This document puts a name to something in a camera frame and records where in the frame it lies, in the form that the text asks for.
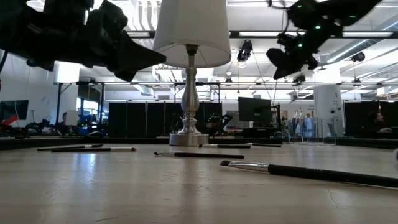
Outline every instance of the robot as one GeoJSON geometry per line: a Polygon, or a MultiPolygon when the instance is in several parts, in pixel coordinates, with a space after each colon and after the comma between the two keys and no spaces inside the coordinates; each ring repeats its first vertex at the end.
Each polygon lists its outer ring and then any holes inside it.
{"type": "Polygon", "coordinates": [[[284,9],[287,17],[295,27],[305,30],[304,35],[278,35],[278,44],[285,47],[271,48],[267,51],[269,60],[277,67],[274,79],[277,80],[295,72],[301,71],[304,64],[309,70],[318,67],[318,62],[312,54],[318,52],[331,36],[342,37],[343,29],[352,26],[366,16],[382,0],[298,0],[290,7],[275,7],[284,9]]]}
{"type": "Polygon", "coordinates": [[[138,70],[166,61],[131,40],[119,7],[107,0],[99,9],[93,6],[94,0],[46,0],[44,11],[37,12],[27,0],[0,0],[2,62],[12,53],[48,71],[55,61],[100,66],[130,82],[138,70]]]}

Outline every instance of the person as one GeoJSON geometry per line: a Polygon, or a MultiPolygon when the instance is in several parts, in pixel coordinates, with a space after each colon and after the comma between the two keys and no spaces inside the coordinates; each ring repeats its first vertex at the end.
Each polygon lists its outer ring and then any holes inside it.
{"type": "Polygon", "coordinates": [[[368,123],[365,125],[365,131],[368,133],[391,133],[392,129],[385,127],[384,117],[380,112],[370,112],[368,123]]]}

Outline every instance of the black brush handle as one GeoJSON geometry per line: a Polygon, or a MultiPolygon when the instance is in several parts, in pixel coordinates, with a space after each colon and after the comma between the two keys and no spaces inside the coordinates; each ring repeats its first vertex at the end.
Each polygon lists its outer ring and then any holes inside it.
{"type": "Polygon", "coordinates": [[[52,149],[51,152],[110,152],[111,148],[52,149]]]}
{"type": "Polygon", "coordinates": [[[251,146],[242,146],[242,145],[217,145],[219,149],[250,149],[251,146]]]}
{"type": "MultiPolygon", "coordinates": [[[[92,148],[102,147],[103,144],[91,145],[92,148]]],[[[68,147],[56,147],[56,148],[48,148],[48,149],[37,149],[37,151],[49,151],[56,149],[85,149],[86,146],[68,146],[68,147]]]]}
{"type": "Polygon", "coordinates": [[[262,147],[282,147],[281,145],[259,144],[259,143],[252,143],[252,146],[262,146],[262,147]]]}
{"type": "Polygon", "coordinates": [[[244,159],[244,155],[226,155],[226,154],[206,154],[206,153],[189,153],[176,152],[177,157],[199,157],[199,158],[228,158],[228,159],[244,159]]]}
{"type": "Polygon", "coordinates": [[[268,172],[274,175],[289,177],[301,177],[315,180],[328,180],[335,182],[347,182],[352,184],[366,184],[382,187],[398,187],[398,179],[379,177],[375,175],[353,174],[332,170],[310,169],[303,167],[291,167],[269,164],[268,172]]]}

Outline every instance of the wooden table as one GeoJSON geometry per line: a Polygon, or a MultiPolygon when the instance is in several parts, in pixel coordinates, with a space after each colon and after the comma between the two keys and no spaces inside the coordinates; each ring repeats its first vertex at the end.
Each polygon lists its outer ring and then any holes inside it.
{"type": "Polygon", "coordinates": [[[0,222],[398,222],[395,189],[248,172],[220,167],[220,159],[154,156],[155,151],[244,154],[245,161],[398,177],[390,150],[297,144],[242,150],[129,146],[138,151],[0,152],[0,222]]]}

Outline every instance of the computer monitor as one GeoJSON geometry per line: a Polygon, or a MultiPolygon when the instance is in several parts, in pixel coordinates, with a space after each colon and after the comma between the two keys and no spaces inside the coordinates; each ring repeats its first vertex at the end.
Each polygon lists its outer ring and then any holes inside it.
{"type": "Polygon", "coordinates": [[[255,127],[271,125],[271,100],[239,97],[238,108],[240,121],[253,121],[255,127]]]}
{"type": "Polygon", "coordinates": [[[26,120],[29,100],[2,101],[0,102],[0,122],[17,115],[20,120],[26,120]]]}

